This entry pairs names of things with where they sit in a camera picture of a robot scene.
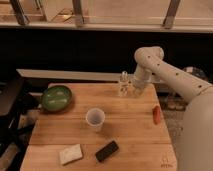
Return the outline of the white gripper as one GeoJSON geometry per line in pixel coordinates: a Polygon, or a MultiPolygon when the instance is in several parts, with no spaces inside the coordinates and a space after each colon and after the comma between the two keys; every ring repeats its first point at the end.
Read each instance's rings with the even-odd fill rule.
{"type": "Polygon", "coordinates": [[[132,79],[132,85],[136,89],[140,89],[140,90],[145,89],[146,86],[149,84],[149,82],[150,82],[150,78],[149,77],[137,77],[137,76],[133,76],[133,79],[132,79]]]}

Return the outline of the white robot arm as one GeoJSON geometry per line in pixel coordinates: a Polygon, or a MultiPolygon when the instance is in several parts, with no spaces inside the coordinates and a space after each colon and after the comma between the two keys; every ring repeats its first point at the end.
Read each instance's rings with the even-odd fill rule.
{"type": "Polygon", "coordinates": [[[154,73],[187,103],[177,171],[213,171],[213,84],[163,61],[159,46],[138,48],[132,84],[144,89],[154,73]]]}

